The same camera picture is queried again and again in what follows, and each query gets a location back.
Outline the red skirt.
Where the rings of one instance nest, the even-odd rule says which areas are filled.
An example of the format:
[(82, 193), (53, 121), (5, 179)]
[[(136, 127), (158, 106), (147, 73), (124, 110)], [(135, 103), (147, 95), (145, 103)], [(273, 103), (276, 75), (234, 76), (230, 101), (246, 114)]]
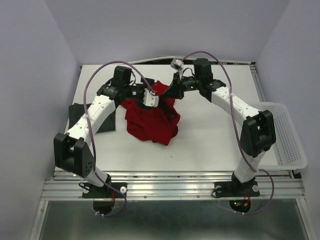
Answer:
[(161, 98), (158, 107), (143, 109), (131, 99), (121, 106), (126, 109), (126, 130), (140, 141), (152, 141), (167, 146), (178, 134), (181, 115), (176, 111), (173, 98)]

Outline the dark grey dotted skirt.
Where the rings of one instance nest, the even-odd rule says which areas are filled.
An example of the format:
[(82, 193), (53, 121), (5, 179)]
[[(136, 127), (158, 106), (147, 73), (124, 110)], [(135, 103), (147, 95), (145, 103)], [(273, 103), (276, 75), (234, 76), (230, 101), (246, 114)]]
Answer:
[[(84, 115), (84, 105), (74, 103), (68, 106), (68, 129), (72, 128)], [(114, 110), (102, 123), (97, 133), (107, 133), (116, 130), (116, 111)]]

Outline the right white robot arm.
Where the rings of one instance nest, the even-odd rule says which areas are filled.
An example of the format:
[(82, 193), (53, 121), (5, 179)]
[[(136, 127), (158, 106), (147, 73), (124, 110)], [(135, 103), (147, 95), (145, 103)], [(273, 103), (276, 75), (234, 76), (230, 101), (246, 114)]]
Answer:
[(269, 110), (258, 110), (234, 95), (230, 84), (213, 77), (211, 63), (206, 58), (193, 61), (192, 76), (183, 75), (184, 64), (179, 59), (173, 59), (170, 66), (176, 73), (163, 97), (182, 99), (186, 92), (198, 91), (210, 103), (228, 113), (234, 126), (241, 126), (241, 132), (235, 133), (241, 159), (231, 181), (218, 184), (216, 195), (242, 195), (252, 190), (258, 165), (276, 142), (273, 114)]

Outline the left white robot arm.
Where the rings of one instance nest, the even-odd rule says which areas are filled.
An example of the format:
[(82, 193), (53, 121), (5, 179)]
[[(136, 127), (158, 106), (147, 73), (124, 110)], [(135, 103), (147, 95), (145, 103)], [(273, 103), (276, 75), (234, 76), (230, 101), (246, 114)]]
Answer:
[(142, 83), (131, 85), (132, 72), (141, 72), (132, 64), (115, 61), (113, 77), (103, 84), (90, 106), (83, 106), (84, 114), (65, 133), (58, 133), (53, 139), (56, 167), (81, 177), (87, 198), (107, 198), (125, 194), (111, 184), (111, 176), (97, 167), (97, 152), (94, 135), (103, 122), (115, 112), (125, 100), (134, 100), (148, 108), (157, 107), (159, 97), (147, 79), (141, 75)]

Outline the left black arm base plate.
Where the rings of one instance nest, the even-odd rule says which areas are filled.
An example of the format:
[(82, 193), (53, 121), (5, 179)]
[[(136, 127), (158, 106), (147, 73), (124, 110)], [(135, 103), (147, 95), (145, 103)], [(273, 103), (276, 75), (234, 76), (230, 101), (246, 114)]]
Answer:
[(111, 199), (112, 197), (123, 198), (118, 192), (113, 194), (113, 191), (105, 185), (103, 187), (97, 187), (85, 182), (83, 184), (80, 183), (79, 186), (82, 188), (82, 198), (84, 199)]

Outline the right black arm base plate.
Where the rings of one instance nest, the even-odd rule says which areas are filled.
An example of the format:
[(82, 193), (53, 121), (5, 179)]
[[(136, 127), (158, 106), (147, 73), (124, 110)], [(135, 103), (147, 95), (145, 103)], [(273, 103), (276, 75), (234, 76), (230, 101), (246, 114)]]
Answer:
[(231, 181), (218, 181), (214, 183), (211, 191), (214, 198), (240, 199), (244, 197), (259, 197), (260, 191), (256, 181), (235, 183)]

